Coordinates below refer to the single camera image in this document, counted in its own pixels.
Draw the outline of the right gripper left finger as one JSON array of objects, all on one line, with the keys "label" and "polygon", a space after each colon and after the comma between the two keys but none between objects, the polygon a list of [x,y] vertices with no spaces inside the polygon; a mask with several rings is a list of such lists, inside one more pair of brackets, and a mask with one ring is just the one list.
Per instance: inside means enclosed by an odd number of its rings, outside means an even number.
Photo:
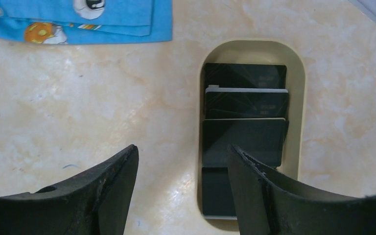
[{"label": "right gripper left finger", "polygon": [[130,145],[35,193],[0,197],[0,235],[121,235],[139,165]]}]

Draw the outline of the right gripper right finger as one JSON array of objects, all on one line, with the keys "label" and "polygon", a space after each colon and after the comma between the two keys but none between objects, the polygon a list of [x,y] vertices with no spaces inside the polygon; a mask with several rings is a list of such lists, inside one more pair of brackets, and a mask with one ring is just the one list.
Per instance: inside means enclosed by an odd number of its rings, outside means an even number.
[{"label": "right gripper right finger", "polygon": [[376,235],[376,195],[309,186],[233,145],[228,173],[242,235]]}]

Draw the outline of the beige oval card tray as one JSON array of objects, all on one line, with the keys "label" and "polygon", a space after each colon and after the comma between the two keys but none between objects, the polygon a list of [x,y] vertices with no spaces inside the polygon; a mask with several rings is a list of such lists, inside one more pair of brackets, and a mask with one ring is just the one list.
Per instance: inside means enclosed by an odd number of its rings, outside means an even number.
[{"label": "beige oval card tray", "polygon": [[214,48],[205,57],[199,72],[198,85],[200,90],[199,104],[197,108],[198,131],[198,173],[196,179],[197,204],[199,210],[209,200],[203,199],[202,186],[202,121],[205,107],[205,88],[211,84],[210,74],[206,72],[208,63],[246,64],[264,66],[285,66],[282,83],[291,92],[291,102],[286,116],[289,128],[285,137],[285,145],[282,152],[282,163],[278,170],[288,177],[298,180],[300,171],[302,134],[305,126],[306,105],[306,69],[297,52],[288,45],[269,39],[235,39],[223,42]]}]

